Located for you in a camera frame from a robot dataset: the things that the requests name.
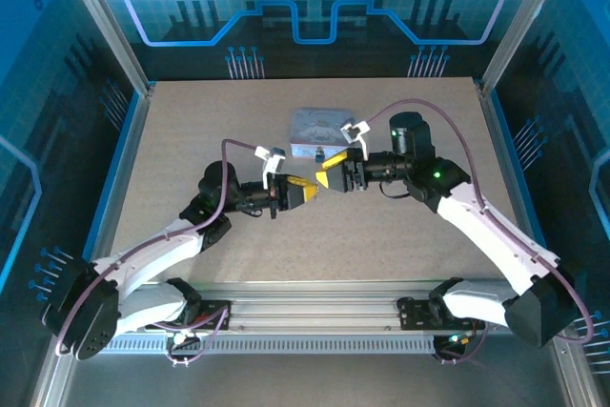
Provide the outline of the pastel cartoon tin box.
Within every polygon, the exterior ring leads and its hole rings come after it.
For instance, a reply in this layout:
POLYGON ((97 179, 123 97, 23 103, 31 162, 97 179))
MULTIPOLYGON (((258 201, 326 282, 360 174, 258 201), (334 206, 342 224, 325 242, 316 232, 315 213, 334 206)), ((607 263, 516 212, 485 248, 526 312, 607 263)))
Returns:
POLYGON ((348 143, 340 132, 340 128, 350 118, 353 118, 353 113, 345 109, 301 108, 294 110, 290 130, 292 157, 315 161, 315 150, 322 147, 326 160, 346 149, 348 143))

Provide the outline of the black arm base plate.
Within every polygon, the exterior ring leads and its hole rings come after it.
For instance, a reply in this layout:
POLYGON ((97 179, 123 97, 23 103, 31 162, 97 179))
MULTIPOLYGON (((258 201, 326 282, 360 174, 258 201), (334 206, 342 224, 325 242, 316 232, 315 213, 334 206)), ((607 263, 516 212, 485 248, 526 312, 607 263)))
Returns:
POLYGON ((482 331, 481 320, 453 316, 440 300, 402 297, 396 301, 402 331, 482 331))
POLYGON ((226 331, 231 317, 229 300, 201 300, 188 303, 180 315, 171 321, 145 326, 146 330, 194 331, 213 330, 219 327, 226 331))

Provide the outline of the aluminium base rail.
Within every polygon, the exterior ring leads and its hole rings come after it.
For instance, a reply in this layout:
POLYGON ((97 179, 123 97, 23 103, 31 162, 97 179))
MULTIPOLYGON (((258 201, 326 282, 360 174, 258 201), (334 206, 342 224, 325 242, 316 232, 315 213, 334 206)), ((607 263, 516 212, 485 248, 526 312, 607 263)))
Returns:
POLYGON ((500 280, 463 280, 440 295, 431 281, 279 281, 202 283, 205 300, 229 300, 229 332, 244 335, 440 335, 462 331, 402 331, 397 300, 440 300, 458 318, 508 331, 506 305, 516 298, 500 280))

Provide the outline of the aluminium frame post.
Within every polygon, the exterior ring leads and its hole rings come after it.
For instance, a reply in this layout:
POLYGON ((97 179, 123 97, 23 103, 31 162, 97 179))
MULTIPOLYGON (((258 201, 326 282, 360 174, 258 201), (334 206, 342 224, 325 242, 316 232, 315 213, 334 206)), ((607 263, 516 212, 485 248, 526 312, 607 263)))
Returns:
POLYGON ((82 0, 112 54, 139 95, 148 96, 149 79, 106 0, 82 0))
POLYGON ((506 33, 499 42, 480 82, 480 93, 483 97, 491 95, 500 78, 513 59, 526 33, 538 17, 546 0, 522 0, 506 33))

